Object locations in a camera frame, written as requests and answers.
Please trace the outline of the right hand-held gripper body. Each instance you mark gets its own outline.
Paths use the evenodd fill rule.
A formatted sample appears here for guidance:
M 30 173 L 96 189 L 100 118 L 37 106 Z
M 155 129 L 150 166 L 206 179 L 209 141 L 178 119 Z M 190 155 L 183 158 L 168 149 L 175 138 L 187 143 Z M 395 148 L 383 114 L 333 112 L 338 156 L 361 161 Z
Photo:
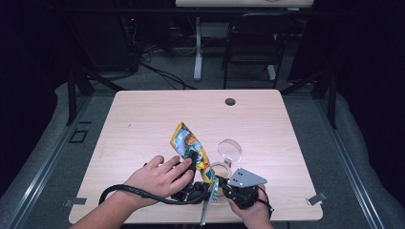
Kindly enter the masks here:
M 244 168 L 238 168 L 233 175 L 228 178 L 228 189 L 230 199 L 232 199 L 241 209 L 250 208 L 258 200 L 258 185 L 266 184 L 267 180 Z

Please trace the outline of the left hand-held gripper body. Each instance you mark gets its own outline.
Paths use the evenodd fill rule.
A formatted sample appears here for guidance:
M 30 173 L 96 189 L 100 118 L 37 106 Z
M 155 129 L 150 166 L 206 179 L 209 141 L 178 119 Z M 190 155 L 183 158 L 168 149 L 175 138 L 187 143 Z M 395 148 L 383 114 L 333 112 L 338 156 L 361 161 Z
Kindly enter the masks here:
M 191 179 L 179 192 L 171 196 L 171 199 L 184 204 L 202 204 L 200 226 L 205 226 L 205 219 L 212 200 L 213 186 L 209 183 Z

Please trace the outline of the yellow green spouted pouch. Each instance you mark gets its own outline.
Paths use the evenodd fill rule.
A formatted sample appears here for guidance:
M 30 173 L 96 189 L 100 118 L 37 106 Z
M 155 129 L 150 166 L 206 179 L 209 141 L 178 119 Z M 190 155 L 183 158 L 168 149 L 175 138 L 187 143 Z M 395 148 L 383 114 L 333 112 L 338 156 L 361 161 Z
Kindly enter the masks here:
M 202 182 L 209 183 L 210 185 L 213 184 L 215 172 L 212 169 L 205 149 L 183 122 L 177 126 L 175 132 L 173 133 L 170 140 L 170 145 L 183 159 L 189 158 L 191 150 L 198 152 L 199 156 L 197 160 L 196 172 L 201 174 Z

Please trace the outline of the person's right hand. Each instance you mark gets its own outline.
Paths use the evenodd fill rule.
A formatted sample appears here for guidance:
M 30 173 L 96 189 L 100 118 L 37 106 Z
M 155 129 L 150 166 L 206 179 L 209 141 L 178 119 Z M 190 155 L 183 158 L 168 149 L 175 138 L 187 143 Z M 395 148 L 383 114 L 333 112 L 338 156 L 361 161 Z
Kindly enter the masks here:
M 229 199 L 228 203 L 231 210 L 242 219 L 244 225 L 265 221 L 270 222 L 268 209 L 263 203 L 255 203 L 250 208 L 244 210 L 241 210 L 232 199 Z

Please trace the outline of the person's left hand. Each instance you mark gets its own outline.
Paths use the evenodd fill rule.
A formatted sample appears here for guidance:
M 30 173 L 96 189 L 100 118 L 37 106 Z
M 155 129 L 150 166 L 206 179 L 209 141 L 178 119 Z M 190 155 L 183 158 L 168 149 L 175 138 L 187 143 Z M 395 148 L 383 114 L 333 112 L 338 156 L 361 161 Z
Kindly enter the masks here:
M 165 160 L 163 156 L 155 156 L 142 168 L 137 169 L 125 182 L 160 198 L 168 198 L 182 190 L 193 178 L 189 169 L 192 160 L 181 160 L 173 156 Z

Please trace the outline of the black folding chair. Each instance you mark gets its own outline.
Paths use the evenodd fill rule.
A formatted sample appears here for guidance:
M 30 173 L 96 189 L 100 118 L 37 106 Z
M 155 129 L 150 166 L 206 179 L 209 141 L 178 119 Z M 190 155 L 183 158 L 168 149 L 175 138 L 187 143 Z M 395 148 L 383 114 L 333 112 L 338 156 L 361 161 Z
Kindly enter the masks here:
M 228 64 L 269 65 L 275 68 L 272 88 L 278 83 L 288 38 L 296 21 L 287 14 L 246 13 L 228 25 L 222 70 L 227 88 Z

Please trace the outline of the black metal stand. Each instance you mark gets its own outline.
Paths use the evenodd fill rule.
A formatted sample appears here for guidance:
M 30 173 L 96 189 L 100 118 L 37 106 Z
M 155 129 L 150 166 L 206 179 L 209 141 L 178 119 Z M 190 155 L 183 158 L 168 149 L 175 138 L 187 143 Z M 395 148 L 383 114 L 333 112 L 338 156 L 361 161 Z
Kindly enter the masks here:
M 69 117 L 67 125 L 71 125 L 77 116 L 77 104 L 76 104 L 76 89 L 85 95 L 92 96 L 95 92 L 90 80 L 93 79 L 102 85 L 112 89 L 115 92 L 124 91 L 124 88 L 113 83 L 112 81 L 104 78 L 95 71 L 80 67 L 78 69 L 71 70 L 68 74 L 68 105 L 69 105 Z
M 327 106 L 327 119 L 332 128 L 336 129 L 337 128 L 335 122 L 336 98 L 337 98 L 336 69 L 334 68 L 324 69 L 307 78 L 298 80 L 292 86 L 283 89 L 281 91 L 281 94 L 283 95 L 291 94 L 312 81 L 315 82 L 315 86 L 313 87 L 310 93 L 313 99 L 322 99 L 326 93 L 329 93 Z

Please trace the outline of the dark equipment cabinet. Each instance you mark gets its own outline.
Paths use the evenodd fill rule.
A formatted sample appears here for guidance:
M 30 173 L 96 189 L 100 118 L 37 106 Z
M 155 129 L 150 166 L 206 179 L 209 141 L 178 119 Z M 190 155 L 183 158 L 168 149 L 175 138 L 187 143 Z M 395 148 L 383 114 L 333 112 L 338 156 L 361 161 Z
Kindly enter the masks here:
M 117 16 L 76 15 L 74 20 L 84 50 L 97 71 L 127 72 L 135 68 Z

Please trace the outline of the white desk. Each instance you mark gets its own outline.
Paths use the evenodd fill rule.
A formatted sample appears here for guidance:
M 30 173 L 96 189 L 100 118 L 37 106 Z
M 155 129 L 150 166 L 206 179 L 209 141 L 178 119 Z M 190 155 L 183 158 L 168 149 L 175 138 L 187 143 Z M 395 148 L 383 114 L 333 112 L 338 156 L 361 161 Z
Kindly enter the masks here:
M 310 9 L 315 0 L 176 0 L 176 7 L 186 9 Z M 202 42 L 201 42 L 201 20 L 196 17 L 197 38 L 196 38 L 196 61 L 194 68 L 194 80 L 202 79 Z

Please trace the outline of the dark curtain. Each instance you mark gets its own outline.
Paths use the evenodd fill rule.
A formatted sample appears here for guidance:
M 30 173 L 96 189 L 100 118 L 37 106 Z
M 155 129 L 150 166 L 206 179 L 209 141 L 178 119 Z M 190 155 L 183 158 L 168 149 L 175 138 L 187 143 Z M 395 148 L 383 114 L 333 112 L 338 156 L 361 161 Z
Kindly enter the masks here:
M 38 0 L 0 0 L 0 196 L 48 126 L 61 84 L 48 14 Z
M 405 0 L 362 0 L 338 81 L 384 188 L 405 207 Z

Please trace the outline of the grey table edge bracket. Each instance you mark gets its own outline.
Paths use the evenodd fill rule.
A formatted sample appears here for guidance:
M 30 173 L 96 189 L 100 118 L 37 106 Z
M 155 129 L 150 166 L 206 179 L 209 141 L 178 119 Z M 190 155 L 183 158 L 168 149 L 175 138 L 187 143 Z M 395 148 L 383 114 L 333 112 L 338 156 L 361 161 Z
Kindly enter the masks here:
M 315 195 L 315 196 L 313 196 L 311 198 L 307 198 L 306 202 L 307 202 L 308 205 L 313 206 L 313 205 L 316 205 L 316 204 L 322 204 L 323 201 L 325 199 L 327 199 L 327 198 L 328 198 L 328 196 L 324 192 L 322 192 L 322 193 L 319 193 L 319 194 L 317 194 L 317 195 Z
M 67 199 L 64 202 L 64 206 L 66 207 L 73 207 L 74 205 L 85 205 L 87 199 L 86 198 L 72 198 L 72 199 Z

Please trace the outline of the aluminium floor rail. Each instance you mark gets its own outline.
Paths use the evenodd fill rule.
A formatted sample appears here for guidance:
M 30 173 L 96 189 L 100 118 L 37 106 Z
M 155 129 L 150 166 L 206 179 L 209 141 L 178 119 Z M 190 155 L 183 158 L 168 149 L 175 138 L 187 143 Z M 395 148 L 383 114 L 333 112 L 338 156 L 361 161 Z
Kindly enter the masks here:
M 62 150 L 68 145 L 70 136 L 91 102 L 89 96 L 80 98 L 77 116 L 71 125 L 67 125 L 68 102 L 58 100 L 47 128 L 6 193 L 0 197 L 0 229 L 19 229 L 24 226 L 61 161 Z
M 370 229 L 386 229 L 384 223 L 382 222 L 380 216 L 378 215 L 372 199 L 364 186 L 361 177 L 359 176 L 357 169 L 354 166 L 352 158 L 341 138 L 337 129 L 334 129 L 330 124 L 327 114 L 327 106 L 322 100 L 315 99 L 314 104 L 322 117 L 325 125 L 327 126 L 328 132 L 333 139 L 333 142 L 337 148 L 337 154 L 341 161 L 342 167 L 345 171 L 346 178 L 349 181 L 353 193 L 357 199 L 357 202 L 363 212 L 363 215 L 368 222 Z

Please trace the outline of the square floor outlet frame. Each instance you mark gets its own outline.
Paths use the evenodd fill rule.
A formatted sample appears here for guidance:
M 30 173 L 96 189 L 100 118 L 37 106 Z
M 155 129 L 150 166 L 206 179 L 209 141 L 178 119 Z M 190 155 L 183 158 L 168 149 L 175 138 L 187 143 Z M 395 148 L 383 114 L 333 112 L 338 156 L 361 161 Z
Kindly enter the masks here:
M 75 129 L 70 136 L 70 143 L 83 143 L 88 135 L 88 130 L 78 130 Z

